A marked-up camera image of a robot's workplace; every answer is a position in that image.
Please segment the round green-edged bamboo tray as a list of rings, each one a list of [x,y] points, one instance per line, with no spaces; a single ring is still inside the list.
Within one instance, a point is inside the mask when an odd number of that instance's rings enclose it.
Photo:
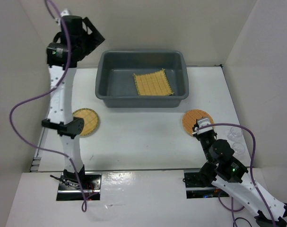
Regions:
[[[84,128],[80,134],[81,137],[91,135],[98,128],[100,119],[96,111],[93,109],[78,109],[73,112],[73,116],[82,118],[84,120]]]

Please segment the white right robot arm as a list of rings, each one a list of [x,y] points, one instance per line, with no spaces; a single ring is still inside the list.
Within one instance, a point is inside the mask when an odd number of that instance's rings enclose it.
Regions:
[[[193,137],[201,144],[206,163],[199,171],[200,183],[213,185],[244,206],[260,227],[285,227],[287,203],[272,196],[235,156],[227,140],[217,139],[209,118],[201,118],[193,126]]]

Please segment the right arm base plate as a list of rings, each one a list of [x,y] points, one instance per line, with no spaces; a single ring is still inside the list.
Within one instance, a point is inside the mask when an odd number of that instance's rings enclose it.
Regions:
[[[226,192],[212,184],[203,183],[197,171],[184,171],[183,182],[187,199],[217,198],[220,193],[220,197],[229,197]]]

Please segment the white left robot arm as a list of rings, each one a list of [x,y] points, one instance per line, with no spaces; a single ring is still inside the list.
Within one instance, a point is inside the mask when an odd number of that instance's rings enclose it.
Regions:
[[[56,130],[60,137],[65,160],[62,181],[81,189],[86,177],[79,139],[85,122],[72,114],[72,88],[78,62],[105,38],[87,17],[72,15],[68,10],[61,13],[60,26],[61,31],[46,49],[52,92],[49,113],[42,126]]]

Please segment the clear plastic cup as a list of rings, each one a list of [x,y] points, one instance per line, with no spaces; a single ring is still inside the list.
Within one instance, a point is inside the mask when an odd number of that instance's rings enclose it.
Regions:
[[[235,126],[231,127],[227,134],[227,138],[231,141],[240,141],[242,139],[242,136],[243,136],[242,129]]]
[[[245,146],[240,142],[234,142],[232,144],[232,149],[238,156],[243,155],[246,151]]]

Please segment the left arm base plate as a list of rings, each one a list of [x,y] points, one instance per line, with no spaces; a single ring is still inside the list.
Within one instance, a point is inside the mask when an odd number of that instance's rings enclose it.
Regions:
[[[56,201],[82,201],[83,196],[77,180],[67,180],[63,176],[55,177],[59,181]],[[85,197],[89,201],[100,200],[101,175],[88,174],[82,182]]]

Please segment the round orange woven tray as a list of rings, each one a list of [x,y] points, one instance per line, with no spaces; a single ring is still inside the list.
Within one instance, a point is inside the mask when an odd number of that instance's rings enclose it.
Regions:
[[[192,110],[188,110],[182,118],[182,125],[184,130],[190,135],[192,136],[193,134],[193,127],[196,124],[196,121],[198,119],[207,117],[209,118],[211,123],[214,123],[212,117],[205,111],[200,110],[200,109],[192,109]]]

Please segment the square green-edged bamboo tray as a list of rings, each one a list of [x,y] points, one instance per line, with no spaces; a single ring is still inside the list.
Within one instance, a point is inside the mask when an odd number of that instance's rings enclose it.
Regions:
[[[174,94],[165,69],[147,74],[133,74],[139,96],[171,96]]]

